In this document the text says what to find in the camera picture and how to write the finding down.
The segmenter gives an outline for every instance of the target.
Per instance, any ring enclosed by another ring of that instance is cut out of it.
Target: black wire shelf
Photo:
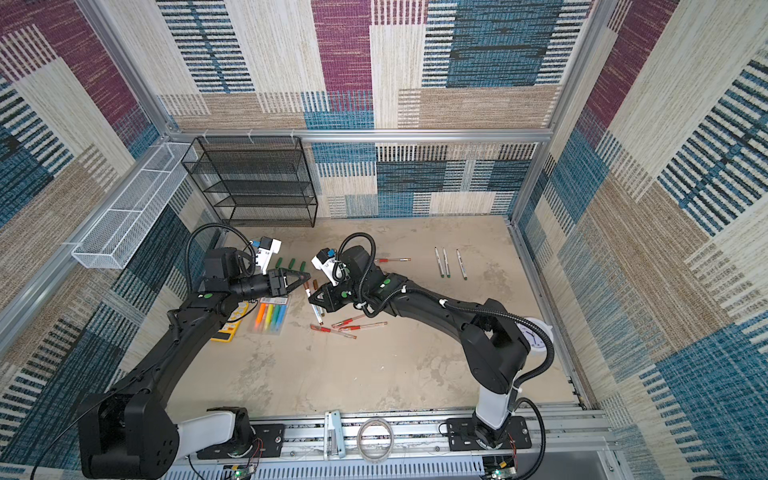
[[[198,137],[184,168],[224,223],[314,227],[317,195],[296,137]]]

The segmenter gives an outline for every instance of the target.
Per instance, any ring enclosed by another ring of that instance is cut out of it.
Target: wire mesh shelf
[[[296,137],[198,137],[183,165],[233,227],[314,227],[317,198]]]
[[[72,256],[85,268],[124,269],[187,176],[180,162],[185,155],[197,154],[189,144],[165,143],[158,148]]]

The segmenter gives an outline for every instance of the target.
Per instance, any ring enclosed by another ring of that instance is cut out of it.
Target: yellow highlighter
[[[264,314],[264,329],[268,330],[270,329],[270,322],[272,321],[272,312],[275,310],[275,306],[273,303],[270,303],[270,305],[266,308],[266,313]]]

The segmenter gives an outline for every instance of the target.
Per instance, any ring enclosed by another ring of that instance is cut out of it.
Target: robotic arm
[[[364,237],[369,254],[361,246],[344,250],[351,239]],[[500,302],[484,304],[454,300],[420,287],[397,273],[383,272],[373,263],[376,243],[367,233],[354,233],[339,251],[321,250],[313,265],[328,277],[310,303],[334,312],[347,303],[373,317],[381,312],[407,316],[440,330],[462,344],[469,370],[480,384],[480,397],[473,415],[477,443],[496,449],[507,442],[513,416],[508,411],[520,385],[549,368],[554,347],[549,336],[526,318],[510,314]],[[539,335],[547,347],[546,360],[536,369],[517,376],[531,347],[516,323]]]
[[[204,288],[170,310],[169,330],[139,364],[106,393],[90,394],[78,409],[83,475],[160,478],[174,460],[210,445],[237,457],[253,448],[247,411],[222,407],[174,424],[165,406],[184,371],[243,300],[284,296],[310,279],[294,270],[266,271],[278,240],[262,237],[256,259],[234,248],[209,250]],[[243,260],[251,260],[246,269]],[[249,270],[260,268],[251,275]],[[288,284],[289,277],[298,280]]]

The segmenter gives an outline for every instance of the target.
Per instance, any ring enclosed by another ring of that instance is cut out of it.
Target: red wire
[[[512,460],[515,463],[515,470],[518,469],[518,446],[515,445],[515,440],[512,438],[512,435],[507,433],[507,436],[509,437],[509,443],[512,446]]]
[[[256,446],[256,450],[253,450],[253,453],[250,454],[250,458],[248,459],[248,463],[246,464],[246,468],[250,467],[251,461],[253,461],[253,457],[256,456],[256,452],[259,452],[259,459],[256,462],[256,468],[259,468],[259,464],[261,463],[261,449],[264,447],[264,442],[261,439],[257,439],[258,444]]]

